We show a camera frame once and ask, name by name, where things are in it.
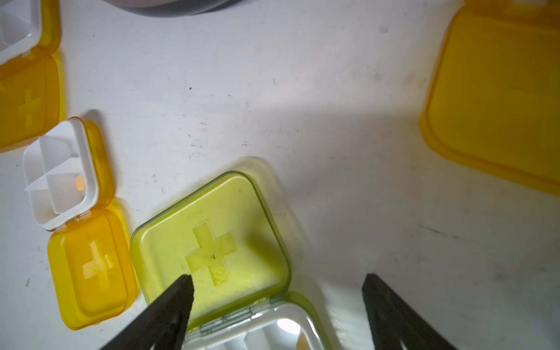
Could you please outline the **green pillbox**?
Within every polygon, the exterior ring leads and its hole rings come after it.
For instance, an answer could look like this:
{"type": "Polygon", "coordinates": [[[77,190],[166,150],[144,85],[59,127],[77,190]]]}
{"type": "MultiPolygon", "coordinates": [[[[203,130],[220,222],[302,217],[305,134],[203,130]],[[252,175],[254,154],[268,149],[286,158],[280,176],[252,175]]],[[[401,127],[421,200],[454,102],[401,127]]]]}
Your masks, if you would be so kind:
{"type": "Polygon", "coordinates": [[[140,225],[131,257],[147,303],[194,286],[184,349],[329,349],[257,183],[226,172],[140,225]]]}

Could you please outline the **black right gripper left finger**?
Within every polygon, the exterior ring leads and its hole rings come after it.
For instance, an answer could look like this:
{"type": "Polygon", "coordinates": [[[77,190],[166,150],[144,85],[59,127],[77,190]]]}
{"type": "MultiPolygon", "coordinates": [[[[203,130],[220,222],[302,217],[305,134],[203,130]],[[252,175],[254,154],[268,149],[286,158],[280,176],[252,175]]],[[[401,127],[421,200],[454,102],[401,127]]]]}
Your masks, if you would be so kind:
{"type": "Polygon", "coordinates": [[[181,349],[194,293],[192,277],[182,275],[103,348],[181,349]]]}

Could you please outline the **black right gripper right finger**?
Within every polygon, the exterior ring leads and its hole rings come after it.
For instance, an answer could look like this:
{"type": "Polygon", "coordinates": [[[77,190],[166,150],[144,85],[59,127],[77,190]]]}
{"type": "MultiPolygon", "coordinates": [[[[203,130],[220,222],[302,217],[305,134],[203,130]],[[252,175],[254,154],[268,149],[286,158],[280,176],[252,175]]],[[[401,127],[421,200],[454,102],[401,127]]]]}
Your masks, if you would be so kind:
{"type": "Polygon", "coordinates": [[[454,349],[378,275],[368,274],[362,287],[376,349],[454,349]]]}

